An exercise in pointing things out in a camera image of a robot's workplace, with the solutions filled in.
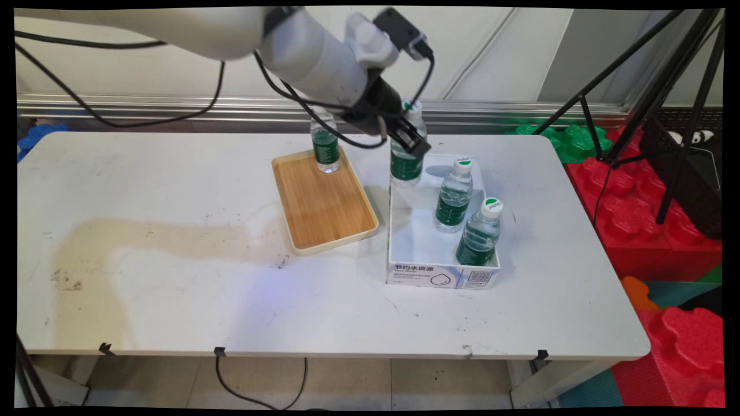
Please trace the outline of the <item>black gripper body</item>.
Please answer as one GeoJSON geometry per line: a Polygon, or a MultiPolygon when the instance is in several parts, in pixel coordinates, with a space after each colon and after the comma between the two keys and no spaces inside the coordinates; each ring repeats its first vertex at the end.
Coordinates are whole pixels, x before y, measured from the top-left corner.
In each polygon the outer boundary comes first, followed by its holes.
{"type": "Polygon", "coordinates": [[[368,76],[368,84],[359,101],[351,110],[340,113],[340,119],[367,135],[380,135],[377,116],[396,116],[402,113],[398,92],[379,75],[368,76]]]}

